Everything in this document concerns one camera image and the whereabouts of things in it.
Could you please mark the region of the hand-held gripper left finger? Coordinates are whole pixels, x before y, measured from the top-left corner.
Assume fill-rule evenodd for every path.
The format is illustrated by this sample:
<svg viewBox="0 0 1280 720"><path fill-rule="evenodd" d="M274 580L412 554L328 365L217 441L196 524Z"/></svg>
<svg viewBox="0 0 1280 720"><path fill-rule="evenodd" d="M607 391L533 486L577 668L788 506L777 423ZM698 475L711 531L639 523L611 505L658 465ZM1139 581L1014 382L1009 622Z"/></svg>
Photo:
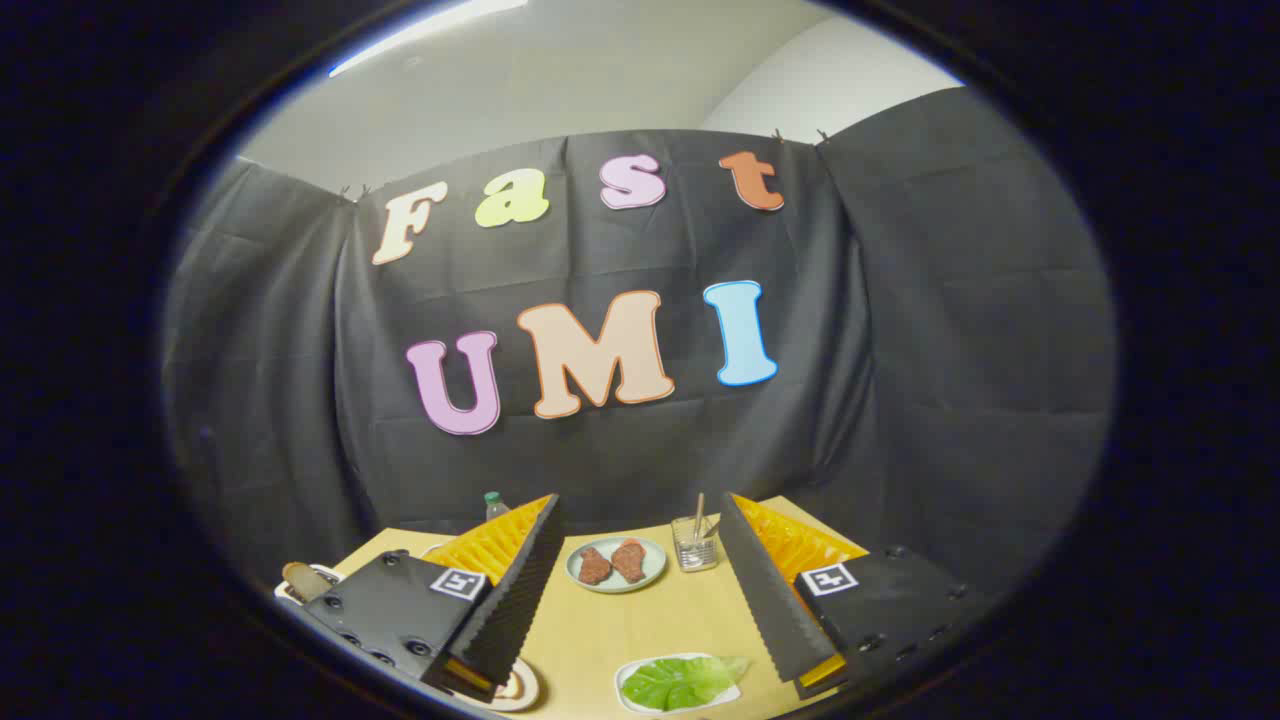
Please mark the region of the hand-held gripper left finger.
<svg viewBox="0 0 1280 720"><path fill-rule="evenodd" d="M527 638L564 542L547 495L422 556L379 553L303 603L355 650L424 685L490 701Z"/></svg>

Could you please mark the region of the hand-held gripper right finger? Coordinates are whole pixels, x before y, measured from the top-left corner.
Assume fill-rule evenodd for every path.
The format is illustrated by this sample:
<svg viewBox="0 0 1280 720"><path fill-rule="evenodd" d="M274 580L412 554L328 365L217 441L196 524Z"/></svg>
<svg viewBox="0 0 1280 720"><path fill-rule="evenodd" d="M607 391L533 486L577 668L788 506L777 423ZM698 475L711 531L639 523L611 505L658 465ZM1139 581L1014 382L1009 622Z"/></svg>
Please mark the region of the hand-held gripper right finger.
<svg viewBox="0 0 1280 720"><path fill-rule="evenodd" d="M718 537L778 678L804 700L892 682L989 607L914 550L867 550L739 495L723 497Z"/></svg>

